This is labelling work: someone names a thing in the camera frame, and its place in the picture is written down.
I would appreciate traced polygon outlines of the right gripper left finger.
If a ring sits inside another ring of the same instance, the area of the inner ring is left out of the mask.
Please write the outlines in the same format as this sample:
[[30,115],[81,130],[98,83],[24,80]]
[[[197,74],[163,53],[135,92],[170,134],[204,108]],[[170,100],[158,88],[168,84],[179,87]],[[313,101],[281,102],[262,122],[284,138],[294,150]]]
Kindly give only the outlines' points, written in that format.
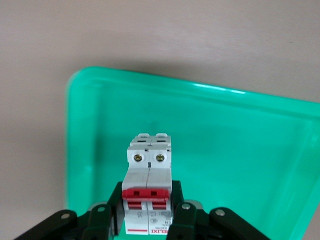
[[124,216],[119,181],[108,201],[94,203],[80,216],[59,210],[13,240],[113,240],[120,234]]

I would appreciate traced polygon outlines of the green plastic tray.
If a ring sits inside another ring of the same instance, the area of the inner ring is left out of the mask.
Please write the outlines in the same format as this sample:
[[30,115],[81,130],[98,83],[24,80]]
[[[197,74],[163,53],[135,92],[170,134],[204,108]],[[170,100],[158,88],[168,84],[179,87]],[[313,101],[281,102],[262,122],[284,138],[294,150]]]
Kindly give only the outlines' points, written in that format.
[[140,133],[166,133],[172,177],[271,240],[301,240],[320,203],[320,103],[88,67],[66,89],[66,206],[109,199]]

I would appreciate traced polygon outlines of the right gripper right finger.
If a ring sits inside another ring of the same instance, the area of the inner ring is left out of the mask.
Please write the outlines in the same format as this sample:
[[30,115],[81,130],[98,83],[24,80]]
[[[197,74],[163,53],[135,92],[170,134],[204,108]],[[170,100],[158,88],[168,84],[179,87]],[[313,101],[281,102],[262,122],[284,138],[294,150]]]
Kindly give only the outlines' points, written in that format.
[[179,180],[172,182],[173,222],[166,240],[271,240],[227,207],[209,213],[185,201]]

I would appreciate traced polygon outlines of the white circuit breaker red switch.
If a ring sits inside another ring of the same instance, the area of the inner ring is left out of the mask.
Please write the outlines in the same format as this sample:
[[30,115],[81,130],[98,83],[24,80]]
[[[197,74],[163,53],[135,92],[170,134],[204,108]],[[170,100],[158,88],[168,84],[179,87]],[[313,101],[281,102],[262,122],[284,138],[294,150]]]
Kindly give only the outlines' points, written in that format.
[[127,148],[122,182],[125,232],[167,235],[173,222],[172,142],[166,133],[140,133]]

